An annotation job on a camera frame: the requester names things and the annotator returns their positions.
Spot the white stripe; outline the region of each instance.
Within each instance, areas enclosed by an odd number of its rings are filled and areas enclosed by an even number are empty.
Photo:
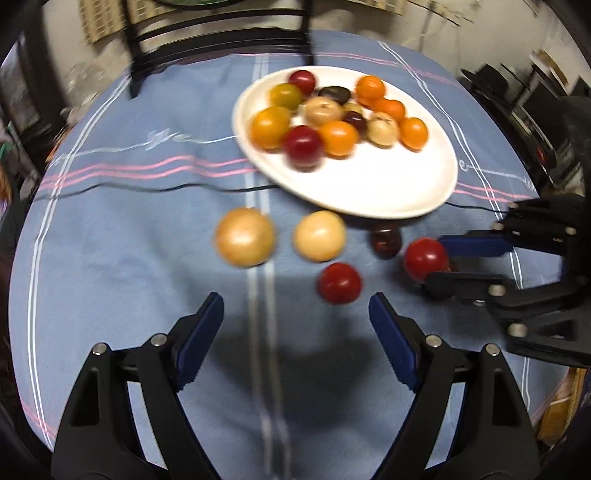
[[[62,165],[58,180],[56,181],[56,185],[51,193],[50,201],[47,204],[45,214],[43,216],[43,221],[41,222],[41,228],[39,230],[39,234],[37,235],[37,239],[35,240],[35,244],[33,246],[33,260],[31,263],[31,278],[29,282],[29,294],[28,294],[28,307],[27,307],[27,353],[28,353],[28,361],[29,361],[29,373],[31,377],[31,385],[33,387],[33,397],[35,401],[35,410],[37,413],[37,417],[41,420],[41,430],[43,432],[43,437],[46,440],[47,446],[50,449],[53,449],[53,445],[49,435],[47,434],[47,426],[45,421],[45,414],[43,412],[43,404],[41,402],[41,390],[39,386],[39,377],[37,374],[37,342],[35,337],[35,328],[37,322],[37,289],[38,289],[38,277],[39,277],[39,264],[41,259],[41,252],[43,250],[43,242],[47,235],[47,231],[49,230],[49,226],[51,224],[51,219],[53,218],[53,212],[55,211],[55,204],[57,203],[57,197],[61,192],[61,185],[63,183],[60,181],[62,176],[67,172],[69,169],[72,159],[70,156],[74,152],[75,149],[80,149],[80,147],[84,144],[86,139],[88,138],[88,134],[96,125],[98,119],[105,113],[108,107],[119,97],[119,95],[125,90],[127,86],[128,79],[127,77],[124,78],[119,86],[113,91],[109,99],[94,113],[92,117],[90,117],[89,121],[86,123],[82,132],[80,132],[80,136],[72,146],[72,150],[68,154],[67,161]]]
[[[180,140],[178,138],[173,138],[173,141],[175,141],[175,142],[190,142],[190,143],[196,143],[199,145],[209,145],[210,143],[223,142],[224,140],[231,140],[232,138],[236,138],[236,135],[230,135],[229,137],[224,137],[224,138],[217,138],[215,140],[193,140],[191,138]]]
[[[236,138],[236,135],[231,135],[229,137],[224,137],[224,138],[217,138],[215,140],[193,140],[191,138],[176,138],[181,135],[183,135],[183,134],[181,134],[179,132],[176,132],[174,134],[170,134],[167,138],[163,139],[160,143],[163,143],[163,142],[166,142],[166,141],[172,139],[174,142],[190,142],[190,143],[195,143],[198,145],[209,145],[209,144],[213,144],[213,143],[223,142],[224,140],[229,140],[231,138]],[[84,150],[82,152],[78,152],[76,155],[74,155],[74,158],[84,157],[85,155],[91,155],[93,153],[121,153],[121,152],[125,152],[128,150],[133,150],[134,148],[147,147],[148,145],[151,145],[152,143],[153,143],[152,141],[148,141],[148,142],[143,142],[143,143],[131,145],[129,147],[98,147],[98,148],[93,148],[92,150]],[[66,155],[60,155],[59,157],[54,158],[53,161],[50,163],[48,169],[58,165],[63,160],[64,157],[66,157]]]
[[[258,80],[261,75],[261,61],[259,55],[255,57],[255,65],[252,72],[252,81]],[[249,172],[244,175],[245,187],[253,188],[255,186],[254,173]],[[246,206],[254,208],[256,205],[255,192],[246,193]],[[252,377],[252,399],[255,408],[261,418],[261,435],[263,444],[262,461],[264,471],[271,475],[273,462],[273,427],[271,415],[265,405],[262,393],[262,366],[261,366],[261,347],[259,343],[259,319],[258,319],[258,283],[256,281],[256,268],[250,268],[247,276],[248,292],[248,325],[249,325],[249,354],[251,362]]]
[[[460,144],[462,150],[464,151],[464,154],[466,155],[466,157],[469,159],[472,168],[474,169],[474,171],[476,172],[476,174],[478,175],[482,186],[486,189],[487,186],[489,189],[492,189],[492,185],[490,184],[490,182],[488,181],[488,179],[486,178],[486,176],[484,175],[480,164],[478,163],[478,160],[476,159],[476,156],[474,155],[474,153],[472,153],[472,150],[470,149],[470,145],[468,145],[468,142],[466,140],[466,136],[464,135],[464,132],[462,131],[462,127],[460,127],[460,125],[445,111],[445,109],[441,106],[441,104],[439,103],[439,101],[435,98],[435,96],[431,93],[431,91],[429,90],[429,87],[427,86],[426,82],[419,76],[416,74],[416,72],[413,70],[413,68],[406,62],[406,60],[404,60],[404,58],[399,55],[398,53],[396,53],[393,49],[390,48],[390,46],[386,45],[384,42],[378,42],[379,45],[386,50],[387,52],[391,53],[394,57],[396,57],[398,59],[398,61],[400,61],[400,63],[402,63],[402,65],[404,65],[404,67],[407,69],[407,72],[409,72],[409,74],[415,78],[415,80],[417,81],[417,84],[419,86],[419,88],[425,93],[425,95],[427,95],[427,97],[429,98],[429,100],[431,100],[431,103],[441,112],[443,113],[443,115],[445,115],[447,117],[447,120],[449,121],[453,133],[456,136],[456,139],[458,141],[458,143]],[[485,190],[486,196],[488,197],[489,203],[491,204],[491,206],[493,207],[493,209],[495,210],[500,210],[499,208],[499,204],[495,199],[495,194],[494,192],[490,192],[488,190]],[[501,214],[500,213],[494,213],[495,217],[497,220],[501,219]],[[513,255],[515,255],[515,260],[517,261],[517,271],[519,272],[519,280],[517,279],[517,276],[515,275],[515,265],[514,265],[514,261],[513,261]],[[522,282],[522,272],[521,272],[521,264],[519,263],[519,256],[517,255],[517,252],[511,252],[509,255],[509,259],[511,261],[511,270],[513,272],[513,276],[515,278],[515,280],[518,280],[519,282],[519,287],[523,288],[523,282]],[[524,392],[525,392],[525,398],[524,400],[526,401],[526,404],[528,404],[529,402],[529,390],[528,390],[528,377],[529,377],[529,362],[526,359],[526,364],[525,367],[527,367],[527,370],[524,369],[525,372],[525,382],[524,382]]]
[[[269,54],[264,56],[261,77],[269,73]],[[261,212],[271,214],[271,198],[268,190],[260,192]],[[271,379],[271,395],[273,400],[273,420],[277,425],[279,440],[283,447],[283,478],[291,479],[291,437],[283,413],[283,386],[277,357],[277,300],[275,296],[275,262],[270,259],[265,263],[265,306],[267,309],[267,347],[269,349],[269,377]]]

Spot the dark purple tomato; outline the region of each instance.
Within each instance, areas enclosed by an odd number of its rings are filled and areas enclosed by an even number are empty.
[[[343,122],[347,122],[348,124],[353,125],[355,129],[359,132],[359,138],[365,137],[365,132],[368,129],[368,124],[363,115],[361,115],[361,113],[347,112],[343,117]]]

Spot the chair backrest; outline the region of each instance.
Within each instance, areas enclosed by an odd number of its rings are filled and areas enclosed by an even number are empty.
[[[132,57],[130,85],[132,97],[136,97],[139,94],[143,81],[158,69],[175,61],[200,54],[221,51],[248,51],[255,47],[281,47],[282,50],[289,48],[296,53],[300,53],[303,56],[306,65],[314,64],[309,35],[313,0],[300,0],[300,9],[262,8],[222,12],[218,12],[217,9],[236,5],[244,0],[210,0],[207,2],[157,0],[163,5],[176,9],[194,11],[211,11],[212,9],[215,9],[215,12],[211,12],[202,17],[156,28],[142,34],[138,32],[137,26],[131,22],[127,4],[128,0],[119,1],[121,2],[125,18],[125,41]],[[161,45],[155,50],[148,52],[142,49],[142,42],[183,28],[223,20],[256,17],[299,17],[301,18],[301,24],[300,27],[295,30],[288,30],[281,27],[251,27],[238,30],[218,31],[177,40],[172,43]]]

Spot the yellow tomato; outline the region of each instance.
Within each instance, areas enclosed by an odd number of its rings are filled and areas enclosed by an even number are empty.
[[[251,141],[263,150],[274,150],[281,145],[290,129],[290,111],[282,106],[270,106],[258,112],[251,122]]]

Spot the black cable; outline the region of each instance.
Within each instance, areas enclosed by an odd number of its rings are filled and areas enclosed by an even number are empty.
[[[105,188],[109,188],[109,189],[118,189],[118,190],[127,190],[130,192],[140,192],[140,193],[174,192],[176,190],[182,190],[182,189],[185,189],[188,187],[201,187],[204,189],[213,190],[214,192],[221,192],[221,193],[260,192],[261,190],[274,190],[274,189],[280,188],[278,185],[260,185],[258,187],[249,187],[249,188],[245,188],[245,189],[225,189],[223,187],[218,187],[216,185],[212,185],[211,183],[183,183],[181,185],[175,185],[174,187],[167,187],[164,189],[153,189],[153,188],[149,188],[149,187],[139,187],[137,185],[125,185],[125,184],[116,183],[113,181],[103,181],[103,182],[97,183],[96,185],[91,185],[85,189],[79,190],[77,192],[62,193],[59,195],[59,198],[64,199],[64,198],[75,197],[77,195],[81,195],[83,193],[89,192],[89,191],[97,189],[99,187],[105,187]],[[35,197],[35,199],[33,201],[40,202],[42,200],[50,200],[51,198],[52,198],[51,193],[47,193],[45,195],[39,195],[39,196]],[[466,209],[466,210],[485,210],[487,212],[493,212],[493,213],[507,213],[507,212],[503,212],[501,210],[493,210],[490,208],[478,207],[475,205],[457,205],[457,204],[451,203],[451,202],[445,202],[445,204],[449,205],[451,207],[461,208],[461,209]]]
[[[486,210],[487,212],[492,212],[492,213],[509,213],[509,212],[503,212],[502,210],[493,210],[492,208],[477,207],[475,205],[457,205],[457,204],[451,203],[451,202],[446,202],[445,204],[449,205],[451,207],[463,208],[466,210]]]

